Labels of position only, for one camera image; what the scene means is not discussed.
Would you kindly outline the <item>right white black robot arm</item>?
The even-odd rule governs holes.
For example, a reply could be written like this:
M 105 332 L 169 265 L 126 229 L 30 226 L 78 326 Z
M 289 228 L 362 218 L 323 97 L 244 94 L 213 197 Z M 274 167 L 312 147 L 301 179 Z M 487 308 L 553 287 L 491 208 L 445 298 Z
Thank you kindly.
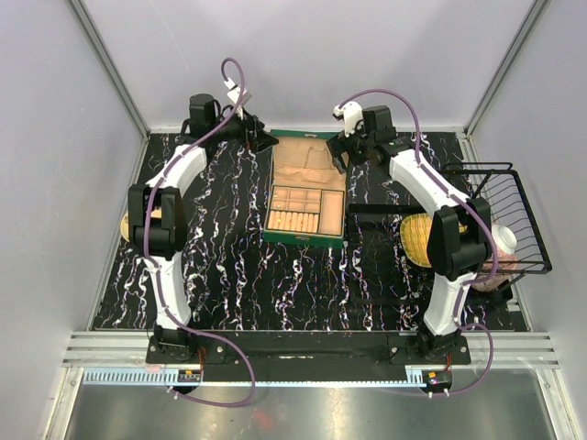
M 435 280 L 424 315 L 429 333 L 416 340 L 416 352 L 425 362 L 437 363 L 449 352 L 445 336 L 460 327 L 469 285 L 496 253 L 491 208 L 485 200 L 457 190 L 432 168 L 420 153 L 419 134 L 398 137 L 389 107 L 364 109 L 350 101 L 336 106 L 333 117 L 343 122 L 343 130 L 327 141 L 334 167 L 345 173 L 348 165 L 374 161 L 405 187 L 431 219 L 426 253 Z

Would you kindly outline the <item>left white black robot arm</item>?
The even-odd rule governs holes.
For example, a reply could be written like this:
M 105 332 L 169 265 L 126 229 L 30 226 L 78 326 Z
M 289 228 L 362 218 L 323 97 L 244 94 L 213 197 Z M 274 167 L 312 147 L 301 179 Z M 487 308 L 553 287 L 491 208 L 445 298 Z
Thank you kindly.
M 183 196 L 207 167 L 222 142 L 236 140 L 254 153 L 278 143 L 260 119 L 240 107 L 223 108 L 209 93 L 189 99 L 189 117 L 170 159 L 149 181 L 127 192 L 126 240 L 136 247 L 150 273 L 156 298 L 156 328 L 176 331 L 187 326 L 182 254 L 188 235 Z

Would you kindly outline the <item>beige jewelry tray insert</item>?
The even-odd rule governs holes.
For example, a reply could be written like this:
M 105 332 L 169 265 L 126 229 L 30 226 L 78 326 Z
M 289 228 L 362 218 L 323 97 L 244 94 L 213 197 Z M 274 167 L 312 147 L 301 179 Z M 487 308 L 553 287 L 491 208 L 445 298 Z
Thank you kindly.
M 265 229 L 310 236 L 342 235 L 345 193 L 274 185 Z

